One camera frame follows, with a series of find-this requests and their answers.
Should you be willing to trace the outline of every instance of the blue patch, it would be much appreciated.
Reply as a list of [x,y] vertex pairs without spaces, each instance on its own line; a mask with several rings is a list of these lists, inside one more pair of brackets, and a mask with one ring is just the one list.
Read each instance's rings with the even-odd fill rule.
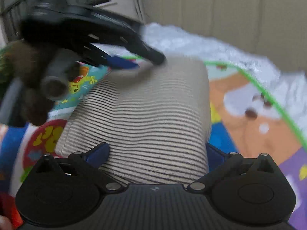
[[221,122],[212,125],[209,144],[212,144],[225,153],[238,152],[226,128]]
[[92,150],[94,151],[91,152],[89,156],[86,156],[84,160],[94,168],[98,169],[108,160],[110,154],[110,146],[106,143],[101,143]]
[[215,148],[212,144],[206,144],[209,172],[215,170],[226,160],[227,154]]
[[27,157],[30,158],[30,160],[35,163],[36,161],[39,160],[42,154],[43,154],[42,150],[31,150],[30,153],[27,155]]
[[0,192],[8,193],[9,191],[15,159],[27,128],[28,125],[24,128],[9,127],[2,141],[0,152],[0,173],[4,175],[4,180],[0,181]]

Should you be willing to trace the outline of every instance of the purple patch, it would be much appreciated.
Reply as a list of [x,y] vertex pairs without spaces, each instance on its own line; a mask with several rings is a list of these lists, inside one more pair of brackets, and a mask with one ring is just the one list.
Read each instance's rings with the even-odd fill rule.
[[307,226],[307,153],[299,149],[292,157],[284,161],[279,168],[291,184],[297,197],[296,206],[289,223],[297,230],[305,230]]

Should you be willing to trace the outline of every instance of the beige striped fabric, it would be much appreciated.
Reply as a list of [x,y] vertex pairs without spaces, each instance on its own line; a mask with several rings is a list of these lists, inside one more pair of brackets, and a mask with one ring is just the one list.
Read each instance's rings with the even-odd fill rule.
[[82,100],[56,147],[68,156],[110,144],[101,169],[122,184],[189,184],[208,172],[209,83],[202,61],[109,73]]

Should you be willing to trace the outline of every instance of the black handheld device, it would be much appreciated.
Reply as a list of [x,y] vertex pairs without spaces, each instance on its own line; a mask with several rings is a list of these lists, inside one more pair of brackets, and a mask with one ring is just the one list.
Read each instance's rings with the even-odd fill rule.
[[20,230],[293,230],[295,194],[272,160],[207,150],[223,163],[191,183],[122,186],[97,167],[105,143],[64,159],[45,154],[16,195]]
[[[136,66],[128,60],[111,57],[95,43],[122,46],[155,65],[162,64],[165,56],[142,41],[142,26],[124,16],[91,6],[70,5],[66,0],[35,0],[30,13],[20,22],[21,36],[26,42],[49,43],[58,49],[40,83],[42,94],[54,101],[66,95],[68,71],[78,61],[113,69]],[[50,84],[59,89],[51,92]],[[20,116],[23,93],[23,83],[14,79],[1,103],[0,123],[25,125]]]

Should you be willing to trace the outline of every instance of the printed cartoon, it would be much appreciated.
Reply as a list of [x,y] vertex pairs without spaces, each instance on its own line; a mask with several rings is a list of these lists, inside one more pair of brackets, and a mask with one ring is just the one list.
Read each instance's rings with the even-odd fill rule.
[[67,121],[63,119],[52,120],[38,127],[33,132],[23,156],[22,164],[24,173],[20,178],[22,182],[42,154],[51,153],[53,156],[57,156],[54,152],[54,148],[62,134],[66,122]]
[[90,85],[97,83],[95,76],[88,76],[89,67],[81,66],[80,67],[80,75],[76,77],[73,82],[69,84],[69,92],[71,94],[76,94],[80,91],[81,87],[85,82],[89,82]]
[[279,165],[301,147],[272,104],[242,74],[211,81],[210,101],[243,156],[265,152]]

